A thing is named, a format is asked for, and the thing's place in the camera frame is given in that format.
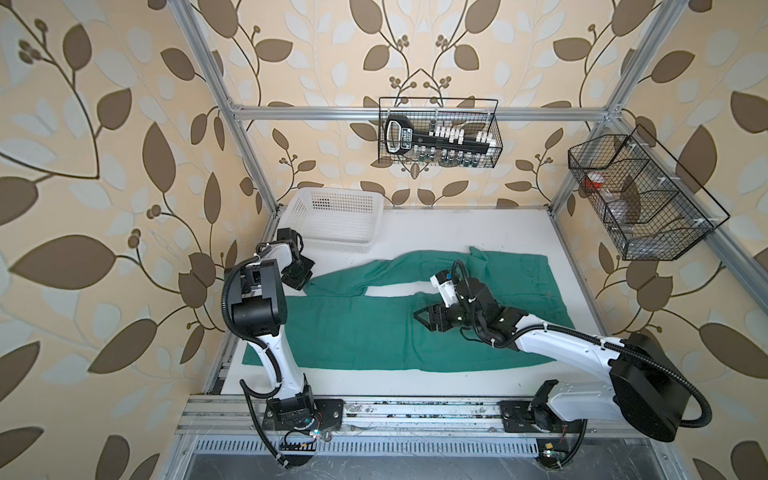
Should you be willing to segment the white plastic mesh basket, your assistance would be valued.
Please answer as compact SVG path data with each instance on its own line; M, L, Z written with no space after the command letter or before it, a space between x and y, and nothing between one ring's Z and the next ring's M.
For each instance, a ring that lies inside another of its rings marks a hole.
M380 193L304 188L281 214L278 228L298 232L307 247L367 253L376 241L383 210Z

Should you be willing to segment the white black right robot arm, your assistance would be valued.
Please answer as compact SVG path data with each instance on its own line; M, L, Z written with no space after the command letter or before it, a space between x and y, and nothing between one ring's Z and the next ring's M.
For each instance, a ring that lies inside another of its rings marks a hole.
M646 335L621 339L557 325L499 304L475 278L459 280L441 272L431 283L440 301L413 314L429 331L470 330L475 340L496 350L537 354L592 376L590 382L542 383L522 415L540 431L590 420L624 421L651 439L671 442L679 429L699 429L712 421L705 395Z

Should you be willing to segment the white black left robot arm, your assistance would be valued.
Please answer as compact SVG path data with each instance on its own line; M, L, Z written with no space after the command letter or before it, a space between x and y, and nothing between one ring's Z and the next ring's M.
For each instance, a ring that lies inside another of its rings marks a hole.
M225 269L221 313L228 330L259 356L271 389L257 392L240 381L251 398L288 400L309 392L287 341L288 305L284 288L301 290L312 277L314 261L303 255L301 234L290 228L261 243L256 253Z

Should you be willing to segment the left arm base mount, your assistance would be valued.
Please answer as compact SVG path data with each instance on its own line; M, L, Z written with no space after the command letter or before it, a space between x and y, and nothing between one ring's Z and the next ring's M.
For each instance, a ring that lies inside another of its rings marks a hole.
M342 399L315 400L311 395L266 401L266 429L281 434L274 450L278 463L286 468L306 464L321 442L329 442L343 421Z

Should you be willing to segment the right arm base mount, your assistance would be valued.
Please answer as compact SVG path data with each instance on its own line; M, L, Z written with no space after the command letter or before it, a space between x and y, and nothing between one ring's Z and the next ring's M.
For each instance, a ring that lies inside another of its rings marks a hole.
M584 420L563 421L545 404L505 400L498 403L505 433L533 433L537 463L548 470L562 470L579 451L584 436Z

